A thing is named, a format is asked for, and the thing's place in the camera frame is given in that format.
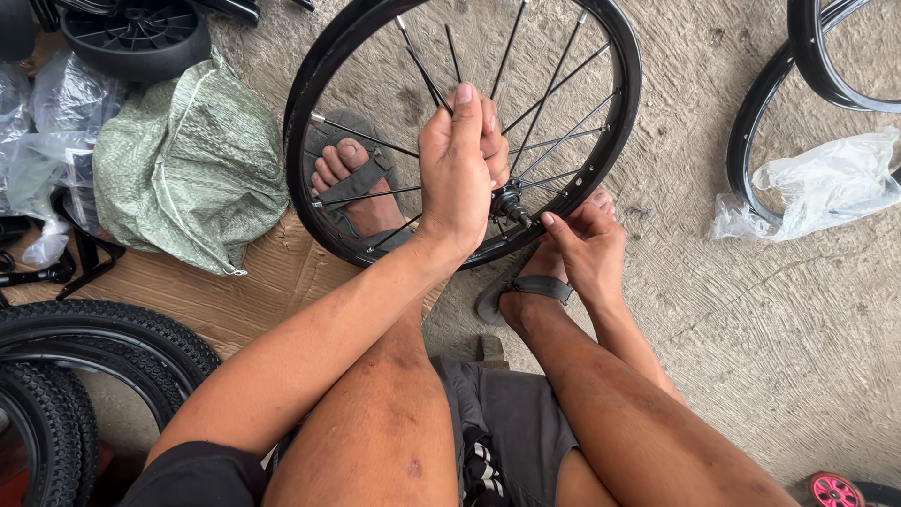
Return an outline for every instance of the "bicycle wheel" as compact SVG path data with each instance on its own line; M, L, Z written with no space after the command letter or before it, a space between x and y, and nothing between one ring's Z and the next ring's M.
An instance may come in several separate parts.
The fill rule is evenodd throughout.
M285 112L288 188L316 241L361 267L388 252L387 237L363 243L324 214L375 196L313 196L304 176L310 129L326 123L360 137L329 117L341 107L372 119L374 133L362 137L396 152L398 188L388 193L409 220L397 231L410 230L421 210L411 148L432 115L428 103L437 106L461 79L490 90L511 145L511 179L493 192L484 241L461 266L468 269L533 242L544 232L541 212L566 217L600 184L632 131L642 69L632 27L613 0L521 0L518 10L509 0L354 0L307 53Z

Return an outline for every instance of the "cardboard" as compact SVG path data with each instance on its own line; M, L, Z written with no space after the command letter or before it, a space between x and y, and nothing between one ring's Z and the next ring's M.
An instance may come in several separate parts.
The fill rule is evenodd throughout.
M33 229L9 250L17 262L38 235ZM74 241L68 248L77 258ZM248 245L243 268L248 272L244 276L219 277L164 253L129 249L110 272L70 298L121 301L156 310L193 329L225 359L361 271L316 243L290 209ZM30 269L20 264L18 271ZM445 284L426 295L423 316ZM60 288L42 282L1 290L10 304L21 305L52 300Z

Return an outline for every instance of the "black sandal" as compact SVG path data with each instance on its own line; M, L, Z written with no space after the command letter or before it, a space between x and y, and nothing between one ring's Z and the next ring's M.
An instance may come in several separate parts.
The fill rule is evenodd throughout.
M507 326L504 316L498 303L501 294L510 290L519 290L520 292L530 292L531 294L540 294L563 303L569 300L572 294L572 286L564 283L559 278L547 276L543 274L531 274L528 276L519 276L526 263L532 259L535 252L538 251L540 243L532 243L523 250L523 253L516 259L516 262L510 266L507 271L497 277L488 284L481 294L476 298L476 312L488 324L497 327Z

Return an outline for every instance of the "sandal strap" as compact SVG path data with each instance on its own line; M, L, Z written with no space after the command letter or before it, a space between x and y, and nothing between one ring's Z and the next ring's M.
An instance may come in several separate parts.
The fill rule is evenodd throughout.
M569 295L572 294L572 288L567 283L563 283L559 278L543 274L521 276L513 280L513 289L554 298L564 305L569 300Z
M366 163L350 176L339 181L335 186L319 194L319 198L323 202L328 202L330 200L362 196L369 192L369 189L374 187L382 178L385 178L392 169L393 166L388 158L382 154L379 148L376 148ZM348 203L330 204L326 205L325 209L333 211L346 204Z

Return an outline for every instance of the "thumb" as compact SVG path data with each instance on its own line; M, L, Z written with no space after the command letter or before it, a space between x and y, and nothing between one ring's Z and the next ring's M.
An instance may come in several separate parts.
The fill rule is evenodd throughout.
M560 246L560 251L564 255L566 255L569 249L575 247L576 244L582 241L573 234L572 229L569 228L569 224L566 223L566 220L549 211L542 213L542 224L544 224L544 228L548 230L548 234L551 235L554 241L557 242L557 245Z
M468 82L460 83L453 98L450 147L460 155L476 155L482 138L482 103L476 87Z

